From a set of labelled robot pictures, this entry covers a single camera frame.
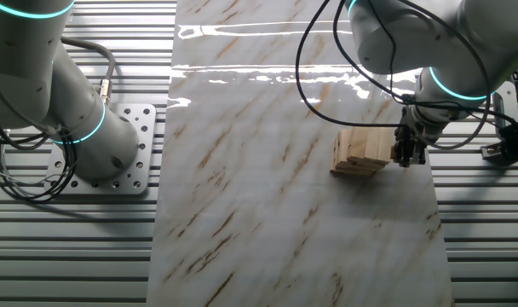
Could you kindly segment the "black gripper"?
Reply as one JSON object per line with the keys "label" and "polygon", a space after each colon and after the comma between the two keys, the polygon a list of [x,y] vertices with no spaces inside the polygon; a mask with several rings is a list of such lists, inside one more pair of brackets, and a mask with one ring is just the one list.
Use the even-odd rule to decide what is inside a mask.
{"label": "black gripper", "polygon": [[402,108],[394,136],[391,159],[395,163],[404,168],[426,164],[425,145],[433,144],[434,138],[425,134],[425,127],[414,118],[411,107]]}

